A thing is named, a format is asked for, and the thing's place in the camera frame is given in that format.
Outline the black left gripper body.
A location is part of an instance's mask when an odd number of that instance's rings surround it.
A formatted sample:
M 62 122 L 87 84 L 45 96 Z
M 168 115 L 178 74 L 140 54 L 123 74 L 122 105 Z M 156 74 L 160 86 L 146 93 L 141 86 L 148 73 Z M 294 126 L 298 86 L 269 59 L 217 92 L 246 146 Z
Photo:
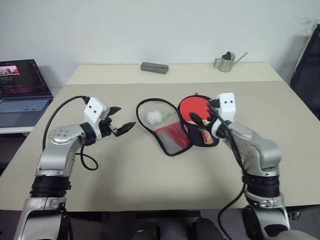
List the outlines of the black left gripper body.
M 99 130 L 101 133 L 101 137 L 107 137 L 111 134 L 115 135 L 115 133 L 117 131 L 117 128 L 112 126 L 112 119 L 110 118 L 110 116 L 108 117 L 107 114 L 106 114 L 104 120 L 101 120 L 99 122 Z

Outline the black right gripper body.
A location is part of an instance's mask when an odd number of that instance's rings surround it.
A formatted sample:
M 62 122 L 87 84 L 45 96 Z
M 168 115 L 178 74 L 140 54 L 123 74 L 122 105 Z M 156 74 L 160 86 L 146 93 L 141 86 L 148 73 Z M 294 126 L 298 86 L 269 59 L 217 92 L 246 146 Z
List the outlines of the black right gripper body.
M 207 111 L 209 113 L 209 123 L 205 129 L 208 131 L 220 131 L 222 129 L 222 121 L 218 112 L 212 107 L 209 107 Z

